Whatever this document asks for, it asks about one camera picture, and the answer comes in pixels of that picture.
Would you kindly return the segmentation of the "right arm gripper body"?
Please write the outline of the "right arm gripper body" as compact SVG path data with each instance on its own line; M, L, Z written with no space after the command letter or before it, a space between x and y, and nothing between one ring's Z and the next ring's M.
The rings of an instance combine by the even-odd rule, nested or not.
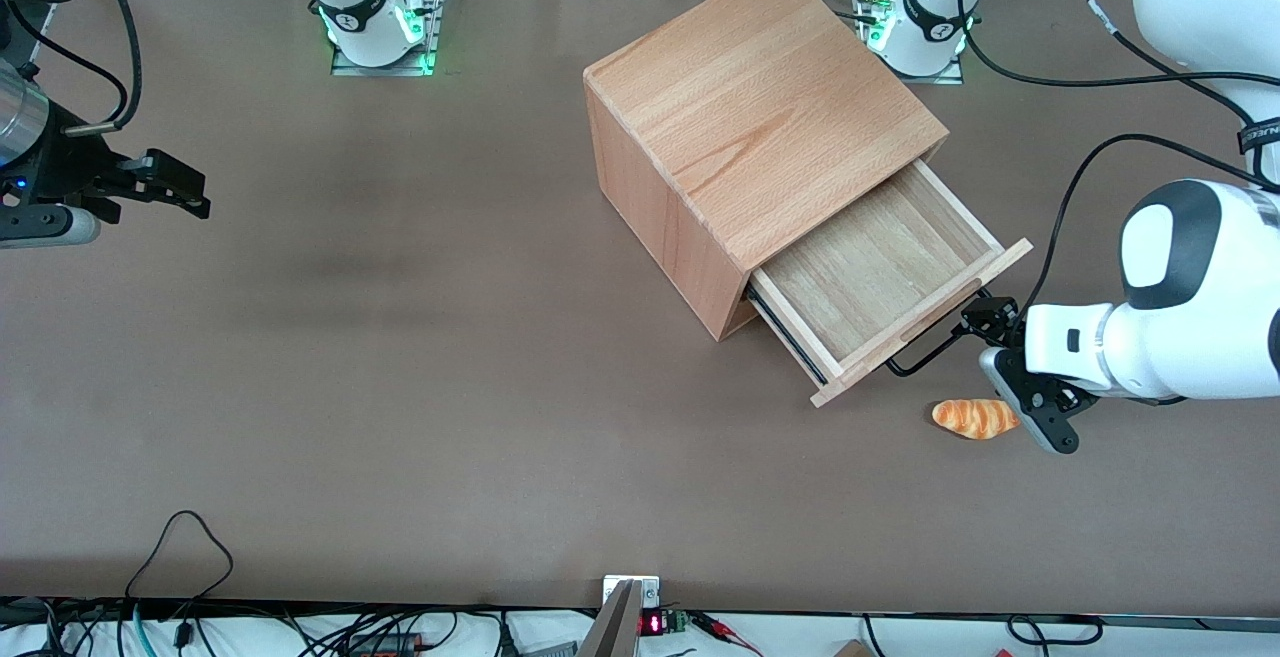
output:
M101 178L124 158L110 150L101 136L69 137L68 127L84 120L51 102L46 126L20 158L20 205L56 204L79 207L110 225L120 222L122 207L102 195Z

